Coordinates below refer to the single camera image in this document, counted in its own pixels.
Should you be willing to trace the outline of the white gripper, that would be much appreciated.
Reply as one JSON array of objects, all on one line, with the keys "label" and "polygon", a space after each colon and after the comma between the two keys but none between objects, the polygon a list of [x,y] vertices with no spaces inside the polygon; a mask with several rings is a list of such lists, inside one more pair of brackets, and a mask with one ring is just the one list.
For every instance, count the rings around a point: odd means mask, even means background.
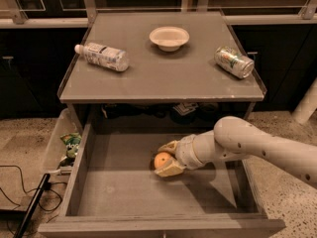
[{"label": "white gripper", "polygon": [[162,177],[173,177],[184,172],[184,168],[196,170],[202,168],[202,156],[206,150],[206,140],[203,135],[191,134],[183,137],[178,142],[173,140],[158,148],[158,152],[166,152],[175,157],[171,157],[169,161],[161,168],[156,169],[155,173]]}]

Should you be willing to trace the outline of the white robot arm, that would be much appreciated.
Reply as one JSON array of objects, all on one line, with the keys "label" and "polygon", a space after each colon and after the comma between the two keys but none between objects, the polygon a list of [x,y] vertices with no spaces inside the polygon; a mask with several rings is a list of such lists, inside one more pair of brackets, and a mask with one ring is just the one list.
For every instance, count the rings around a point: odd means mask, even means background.
[{"label": "white robot arm", "polygon": [[317,184],[317,147],[268,134],[242,118],[225,116],[211,131],[191,134],[160,148],[155,173],[172,177],[186,170],[256,156],[303,182]]}]

